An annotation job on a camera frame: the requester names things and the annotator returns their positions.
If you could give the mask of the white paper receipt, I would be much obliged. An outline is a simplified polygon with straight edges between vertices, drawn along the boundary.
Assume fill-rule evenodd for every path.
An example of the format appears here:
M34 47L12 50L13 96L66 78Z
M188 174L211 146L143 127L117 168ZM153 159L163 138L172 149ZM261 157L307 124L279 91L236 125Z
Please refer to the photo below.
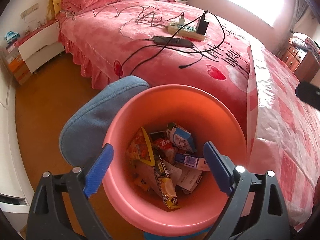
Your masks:
M182 164L164 161L166 168L172 179L174 186L179 186L185 194L191 194L200 180L202 179L202 171L186 167Z

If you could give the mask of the yellow green snack bag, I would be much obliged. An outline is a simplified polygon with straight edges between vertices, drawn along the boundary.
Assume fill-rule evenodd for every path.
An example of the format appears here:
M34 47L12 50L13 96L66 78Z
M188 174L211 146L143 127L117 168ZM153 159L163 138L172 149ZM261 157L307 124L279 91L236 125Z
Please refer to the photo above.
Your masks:
M126 150L126 156L130 162L138 160L149 166L155 165L151 141L144 127L140 127L133 136Z

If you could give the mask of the yellow coffeemix sachet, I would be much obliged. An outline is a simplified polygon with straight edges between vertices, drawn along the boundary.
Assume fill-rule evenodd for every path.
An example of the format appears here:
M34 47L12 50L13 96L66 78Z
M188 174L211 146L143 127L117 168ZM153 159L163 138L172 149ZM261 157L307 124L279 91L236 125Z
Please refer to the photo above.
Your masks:
M179 209L177 194L169 170L161 155L154 154L153 157L155 160L153 171L163 203L169 209Z

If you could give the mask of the white blue wrapper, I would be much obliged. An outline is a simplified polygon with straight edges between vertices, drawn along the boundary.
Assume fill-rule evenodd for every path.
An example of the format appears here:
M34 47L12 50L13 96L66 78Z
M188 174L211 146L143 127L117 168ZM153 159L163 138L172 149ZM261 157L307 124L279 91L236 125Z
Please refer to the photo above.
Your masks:
M168 139L179 149L185 150L191 153L197 151L195 143L191 133L180 125L170 122L167 124L167 137Z

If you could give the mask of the red orange snack wrapper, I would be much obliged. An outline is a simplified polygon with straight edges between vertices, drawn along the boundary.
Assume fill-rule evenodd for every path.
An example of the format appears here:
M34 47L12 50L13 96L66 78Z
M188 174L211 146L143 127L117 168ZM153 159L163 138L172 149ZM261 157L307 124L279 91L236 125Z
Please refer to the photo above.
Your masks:
M158 138L152 142L153 147L162 152L167 161L171 164L175 162L177 148L172 144L169 139Z

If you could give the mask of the pink trash bin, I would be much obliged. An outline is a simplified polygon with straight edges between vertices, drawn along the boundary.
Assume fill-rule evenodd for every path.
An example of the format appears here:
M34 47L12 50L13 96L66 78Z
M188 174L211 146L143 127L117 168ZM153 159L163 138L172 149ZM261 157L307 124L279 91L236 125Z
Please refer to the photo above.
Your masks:
M119 110L105 142L114 154L103 186L133 226L164 237L213 225L226 195L202 154L211 141L236 165L247 164L244 134L217 98L183 85L149 88Z

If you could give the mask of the brown wooden cabinet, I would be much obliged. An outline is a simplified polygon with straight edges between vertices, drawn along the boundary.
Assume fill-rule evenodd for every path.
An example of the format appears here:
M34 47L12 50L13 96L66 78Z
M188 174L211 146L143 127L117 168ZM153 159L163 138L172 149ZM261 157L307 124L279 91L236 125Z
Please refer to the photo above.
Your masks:
M289 42L282 50L280 59L300 82L311 82L319 71L319 62L312 52L298 49Z

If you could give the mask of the blue cushioned stool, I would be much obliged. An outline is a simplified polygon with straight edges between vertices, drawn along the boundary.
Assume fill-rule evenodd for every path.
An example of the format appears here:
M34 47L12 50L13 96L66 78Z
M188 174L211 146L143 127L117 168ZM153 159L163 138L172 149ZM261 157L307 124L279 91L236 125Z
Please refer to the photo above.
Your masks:
M84 166L96 157L106 132L118 111L131 98L150 88L143 79L127 76L110 83L83 105L64 125L59 148L65 161L72 166Z

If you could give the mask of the grey curtain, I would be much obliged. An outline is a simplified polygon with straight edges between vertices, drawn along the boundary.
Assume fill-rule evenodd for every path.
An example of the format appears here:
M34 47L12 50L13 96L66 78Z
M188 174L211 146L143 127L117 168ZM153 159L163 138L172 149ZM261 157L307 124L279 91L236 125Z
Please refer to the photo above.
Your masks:
M280 55L280 52L281 52L283 46L285 46L285 43L292 36L296 24L304 16L307 9L308 9L308 4L305 0L295 0L295 6L294 6L291 22L290 22L289 27L288 27L287 31L285 32L284 36L280 39L280 42L278 43L276 49L274 50L274 52L273 52L274 55L276 55L276 56Z

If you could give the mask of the white power strip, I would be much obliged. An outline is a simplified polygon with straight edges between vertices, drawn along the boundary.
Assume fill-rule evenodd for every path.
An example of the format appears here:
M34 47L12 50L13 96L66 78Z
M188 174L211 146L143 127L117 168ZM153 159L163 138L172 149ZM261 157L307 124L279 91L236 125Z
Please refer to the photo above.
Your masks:
M177 36L189 38L196 41L204 41L206 39L206 35L198 34L195 27L188 25L183 27L182 25L179 25L178 22L174 21L169 22L167 31L172 35L176 33Z

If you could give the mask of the black smartphone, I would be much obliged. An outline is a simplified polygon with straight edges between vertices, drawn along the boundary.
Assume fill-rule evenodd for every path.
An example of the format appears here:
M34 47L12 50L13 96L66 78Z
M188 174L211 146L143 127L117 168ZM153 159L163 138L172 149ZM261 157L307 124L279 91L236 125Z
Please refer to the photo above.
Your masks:
M152 39L154 44L160 45L160 46L194 48L194 45L189 40L184 38L154 36Z

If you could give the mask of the white charger plug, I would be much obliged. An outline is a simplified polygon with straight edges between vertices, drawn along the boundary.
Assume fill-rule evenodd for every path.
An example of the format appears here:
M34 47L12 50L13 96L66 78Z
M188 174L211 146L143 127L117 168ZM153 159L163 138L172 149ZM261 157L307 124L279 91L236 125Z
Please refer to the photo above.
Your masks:
M184 19L184 16L182 15L180 17L180 19L178 20L178 25L179 26L184 26L184 24L185 24L185 19Z

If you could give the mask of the orange storage boxes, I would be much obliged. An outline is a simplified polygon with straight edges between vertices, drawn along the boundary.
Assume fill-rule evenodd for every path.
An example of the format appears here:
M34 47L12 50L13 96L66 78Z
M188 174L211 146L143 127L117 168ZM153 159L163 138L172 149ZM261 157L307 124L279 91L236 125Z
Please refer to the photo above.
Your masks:
M8 65L8 70L10 70L11 74L20 85L24 84L32 76L17 48L10 52L5 57L5 60Z

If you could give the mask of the pink bed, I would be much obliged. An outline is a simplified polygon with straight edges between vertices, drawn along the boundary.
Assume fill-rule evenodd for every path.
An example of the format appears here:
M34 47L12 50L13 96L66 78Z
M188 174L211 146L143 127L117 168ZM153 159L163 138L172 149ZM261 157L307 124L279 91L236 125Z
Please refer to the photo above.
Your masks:
M218 98L247 128L248 47L261 42L236 25L206 15L206 38L194 48L161 48L155 36L167 36L167 24L185 15L195 25L203 11L186 4L125 0L98 9L61 11L59 40L80 65L81 75L94 89L128 75L151 86L179 84L204 90Z

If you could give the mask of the wall socket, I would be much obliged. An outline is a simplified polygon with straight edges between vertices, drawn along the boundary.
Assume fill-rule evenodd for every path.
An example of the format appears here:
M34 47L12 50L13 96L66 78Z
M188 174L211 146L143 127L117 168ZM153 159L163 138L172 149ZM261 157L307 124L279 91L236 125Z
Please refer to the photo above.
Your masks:
M25 11L23 11L21 13L21 19L24 19L26 16L30 15L31 13L35 12L37 9L39 9L39 4L36 3L34 5L32 5L31 7L29 7L28 9L26 9Z

